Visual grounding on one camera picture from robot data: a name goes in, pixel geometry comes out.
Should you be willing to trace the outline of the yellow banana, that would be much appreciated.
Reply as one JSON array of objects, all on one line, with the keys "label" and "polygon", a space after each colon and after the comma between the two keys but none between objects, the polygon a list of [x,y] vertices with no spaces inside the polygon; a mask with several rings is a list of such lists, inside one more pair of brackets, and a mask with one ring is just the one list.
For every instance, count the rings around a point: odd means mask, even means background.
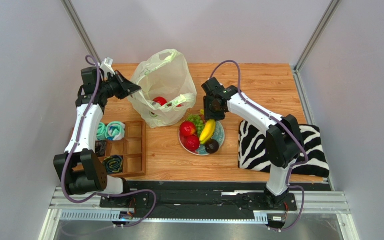
[{"label": "yellow banana", "polygon": [[199,137],[200,144],[204,145],[206,142],[208,142],[213,137],[215,130],[216,130],[216,121],[214,119],[208,120]]}]

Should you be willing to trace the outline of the red apple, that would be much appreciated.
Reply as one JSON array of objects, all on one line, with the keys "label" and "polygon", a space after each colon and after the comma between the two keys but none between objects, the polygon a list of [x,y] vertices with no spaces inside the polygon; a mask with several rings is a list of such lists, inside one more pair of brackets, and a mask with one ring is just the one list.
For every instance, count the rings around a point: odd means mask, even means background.
[{"label": "red apple", "polygon": [[156,97],[152,100],[152,105],[153,106],[164,106],[168,103],[168,101],[164,97]]}]

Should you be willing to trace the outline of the dark avocado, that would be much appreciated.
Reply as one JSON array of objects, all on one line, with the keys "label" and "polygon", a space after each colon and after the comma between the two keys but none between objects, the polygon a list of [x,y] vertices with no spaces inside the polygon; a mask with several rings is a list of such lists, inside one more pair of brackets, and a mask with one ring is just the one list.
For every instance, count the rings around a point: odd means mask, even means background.
[{"label": "dark avocado", "polygon": [[208,153],[208,154],[215,154],[219,151],[220,149],[220,144],[217,140],[215,139],[210,139],[208,140],[205,144],[204,144],[204,147],[205,147],[205,151]]}]

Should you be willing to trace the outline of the pale green plastic bag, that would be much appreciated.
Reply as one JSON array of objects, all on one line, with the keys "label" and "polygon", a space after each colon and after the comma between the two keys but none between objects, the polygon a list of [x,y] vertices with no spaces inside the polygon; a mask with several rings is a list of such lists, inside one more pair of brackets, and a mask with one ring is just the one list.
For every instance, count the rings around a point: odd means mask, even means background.
[{"label": "pale green plastic bag", "polygon": [[[141,62],[130,81],[141,91],[127,100],[146,124],[154,129],[177,124],[197,101],[197,90],[185,56],[176,49],[166,49]],[[164,106],[152,105],[163,97]]]}]

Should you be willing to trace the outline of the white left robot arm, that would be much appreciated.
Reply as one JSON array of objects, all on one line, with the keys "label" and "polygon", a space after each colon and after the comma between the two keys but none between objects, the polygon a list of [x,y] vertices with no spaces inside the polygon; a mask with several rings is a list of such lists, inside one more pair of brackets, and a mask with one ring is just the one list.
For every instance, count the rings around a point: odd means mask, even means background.
[{"label": "white left robot arm", "polygon": [[140,91],[141,87],[110,66],[84,68],[81,77],[83,84],[75,102],[75,126],[64,153],[54,157],[54,168],[68,196],[122,194],[125,191],[124,180],[108,176],[95,153],[98,125],[110,98],[125,99]]}]

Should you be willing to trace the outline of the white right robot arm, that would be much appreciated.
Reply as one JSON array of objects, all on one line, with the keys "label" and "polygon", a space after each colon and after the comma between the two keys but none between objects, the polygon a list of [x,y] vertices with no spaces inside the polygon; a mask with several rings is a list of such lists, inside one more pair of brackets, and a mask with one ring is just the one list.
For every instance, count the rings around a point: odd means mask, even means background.
[{"label": "white right robot arm", "polygon": [[273,113],[248,98],[237,87],[225,88],[214,77],[202,86],[204,118],[222,121],[226,113],[237,115],[265,136],[265,153],[271,163],[266,185],[269,196],[282,197],[289,189],[289,180],[297,158],[306,154],[297,119],[293,115]]}]

